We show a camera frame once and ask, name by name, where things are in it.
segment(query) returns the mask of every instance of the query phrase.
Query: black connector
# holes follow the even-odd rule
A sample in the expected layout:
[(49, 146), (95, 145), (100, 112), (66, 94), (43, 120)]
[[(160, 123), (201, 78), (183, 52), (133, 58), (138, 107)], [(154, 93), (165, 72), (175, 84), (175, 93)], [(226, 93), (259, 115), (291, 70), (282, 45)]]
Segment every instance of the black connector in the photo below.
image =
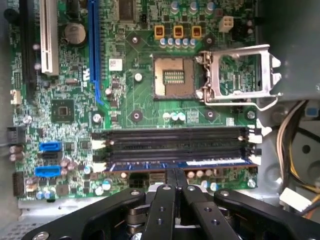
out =
[(8, 145), (20, 145), (26, 143), (26, 129), (23, 126), (9, 126), (6, 128)]
[(26, 87), (26, 98), (31, 100), (37, 87), (35, 70), (35, 16), (34, 1), (19, 0), (20, 12), (20, 49), (22, 61), (22, 80)]
[(24, 172), (18, 171), (12, 174), (13, 196), (23, 197), (25, 194)]

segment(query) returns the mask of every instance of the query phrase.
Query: mounting screw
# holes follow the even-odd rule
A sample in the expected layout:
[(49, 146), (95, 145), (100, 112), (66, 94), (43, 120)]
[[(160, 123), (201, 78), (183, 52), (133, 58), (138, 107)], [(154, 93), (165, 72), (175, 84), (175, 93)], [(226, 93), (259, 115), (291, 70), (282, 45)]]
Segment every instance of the mounting screw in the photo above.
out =
[(229, 192), (228, 191), (221, 191), (220, 192), (220, 194), (222, 195), (222, 196), (229, 196)]
[(39, 232), (37, 235), (35, 235), (32, 240), (46, 240), (49, 238), (49, 233), (46, 231)]
[(131, 195), (139, 195), (139, 194), (140, 194), (140, 191), (138, 191), (138, 190), (133, 190), (131, 192)]
[(188, 186), (186, 189), (188, 189), (189, 191), (194, 191), (196, 190), (196, 188), (194, 186)]
[(163, 188), (162, 188), (163, 190), (170, 190), (171, 189), (171, 187), (169, 186), (169, 185), (165, 185), (165, 186), (163, 186)]

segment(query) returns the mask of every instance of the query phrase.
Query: silver screw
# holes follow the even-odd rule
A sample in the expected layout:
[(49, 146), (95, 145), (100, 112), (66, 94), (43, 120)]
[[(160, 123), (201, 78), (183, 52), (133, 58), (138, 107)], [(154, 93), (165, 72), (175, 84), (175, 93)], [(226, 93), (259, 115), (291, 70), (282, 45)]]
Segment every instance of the silver screw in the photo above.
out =
[(46, 231), (39, 232), (37, 235), (35, 235), (32, 240), (46, 240), (49, 238), (49, 233)]
[(252, 120), (256, 118), (256, 113), (254, 111), (248, 111), (248, 113), (246, 114), (247, 118)]
[(139, 194), (140, 194), (140, 192), (137, 191), (137, 190), (133, 190), (133, 191), (131, 192), (131, 195), (133, 195), (133, 196), (139, 195)]
[(141, 233), (141, 232), (138, 232), (138, 233), (136, 233), (135, 235), (133, 235), (133, 236), (131, 237), (131, 240), (140, 240), (141, 237), (142, 237), (142, 233)]
[(220, 192), (220, 194), (222, 195), (222, 196), (229, 196), (229, 192), (228, 191), (221, 191)]
[(251, 189), (254, 189), (256, 187), (256, 182), (253, 179), (249, 179), (247, 184)]
[(188, 189), (189, 191), (194, 191), (196, 190), (196, 188), (194, 186), (188, 186), (186, 189)]
[(166, 185), (166, 186), (164, 186), (162, 189), (163, 189), (163, 190), (170, 190), (170, 189), (171, 189), (171, 187), (170, 187), (170, 186), (168, 186), (168, 185)]

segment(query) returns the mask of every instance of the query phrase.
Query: electrolytic capacitor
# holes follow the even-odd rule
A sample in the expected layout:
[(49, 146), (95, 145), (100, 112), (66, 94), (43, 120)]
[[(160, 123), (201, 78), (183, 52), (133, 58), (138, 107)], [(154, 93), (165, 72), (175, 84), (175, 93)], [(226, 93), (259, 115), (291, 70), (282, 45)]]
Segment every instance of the electrolytic capacitor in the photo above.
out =
[(60, 166), (66, 168), (69, 163), (71, 163), (71, 159), (69, 157), (64, 157), (60, 162)]
[(189, 12), (191, 14), (196, 14), (198, 12), (198, 4), (196, 1), (190, 3)]
[(72, 161), (69, 163), (69, 165), (67, 166), (68, 171), (73, 171), (75, 170), (75, 168), (78, 167), (78, 163), (76, 161)]
[(179, 3), (178, 1), (173, 1), (171, 3), (171, 9), (170, 9), (172, 14), (177, 14), (179, 12)]

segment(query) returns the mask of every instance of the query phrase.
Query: black expansion slot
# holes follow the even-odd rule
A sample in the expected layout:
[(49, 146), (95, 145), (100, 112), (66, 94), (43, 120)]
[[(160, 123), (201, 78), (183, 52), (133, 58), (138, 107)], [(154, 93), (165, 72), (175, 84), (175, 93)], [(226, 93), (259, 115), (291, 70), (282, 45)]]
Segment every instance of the black expansion slot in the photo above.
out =
[(20, 48), (22, 60), (22, 80), (26, 87), (27, 99), (32, 99), (37, 87), (35, 71), (35, 15), (33, 0), (19, 0), (20, 13)]

